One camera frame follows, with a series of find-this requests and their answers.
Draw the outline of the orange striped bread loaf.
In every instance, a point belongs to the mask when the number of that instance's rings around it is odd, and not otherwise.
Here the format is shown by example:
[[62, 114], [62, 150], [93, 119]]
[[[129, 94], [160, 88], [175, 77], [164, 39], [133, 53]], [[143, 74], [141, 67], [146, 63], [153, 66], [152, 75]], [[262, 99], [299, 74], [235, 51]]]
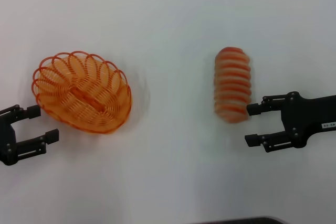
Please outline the orange striped bread loaf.
[[251, 102], [250, 58], [237, 47], [225, 47], [215, 57], [214, 111], [227, 123], [248, 118]]

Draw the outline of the dark rounded robot base edge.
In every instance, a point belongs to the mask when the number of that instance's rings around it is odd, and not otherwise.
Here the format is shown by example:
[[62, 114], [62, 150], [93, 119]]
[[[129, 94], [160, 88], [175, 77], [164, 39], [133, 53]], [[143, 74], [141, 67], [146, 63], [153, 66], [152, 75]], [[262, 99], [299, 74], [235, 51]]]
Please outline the dark rounded robot base edge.
[[208, 221], [208, 222], [201, 222], [198, 224], [287, 224], [287, 223], [274, 217], [260, 216], [260, 217], [238, 218], [230, 220]]

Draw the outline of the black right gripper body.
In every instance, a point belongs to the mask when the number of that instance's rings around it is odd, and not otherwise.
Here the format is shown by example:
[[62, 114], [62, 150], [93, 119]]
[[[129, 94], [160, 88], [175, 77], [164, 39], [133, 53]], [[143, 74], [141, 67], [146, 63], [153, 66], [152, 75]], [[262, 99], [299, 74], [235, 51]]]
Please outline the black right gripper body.
[[280, 111], [286, 134], [295, 148], [305, 147], [314, 134], [336, 131], [336, 95], [306, 99], [293, 91], [286, 94]]

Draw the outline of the orange wire oval basket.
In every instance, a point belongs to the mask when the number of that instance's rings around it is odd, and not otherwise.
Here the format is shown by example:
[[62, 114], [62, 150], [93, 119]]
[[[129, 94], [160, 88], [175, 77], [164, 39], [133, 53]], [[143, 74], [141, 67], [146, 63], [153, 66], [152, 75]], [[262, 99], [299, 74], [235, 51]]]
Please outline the orange wire oval basket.
[[43, 59], [33, 73], [32, 93], [52, 118], [92, 134], [110, 134], [129, 118], [132, 92], [113, 62], [84, 51]]

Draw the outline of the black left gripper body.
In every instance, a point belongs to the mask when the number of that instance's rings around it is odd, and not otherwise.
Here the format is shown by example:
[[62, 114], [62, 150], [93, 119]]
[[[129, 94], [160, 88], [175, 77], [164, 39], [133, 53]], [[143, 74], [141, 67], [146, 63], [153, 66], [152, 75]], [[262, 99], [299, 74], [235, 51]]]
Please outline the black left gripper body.
[[0, 161], [7, 166], [19, 161], [19, 147], [16, 142], [15, 130], [12, 123], [18, 121], [17, 115], [0, 116]]

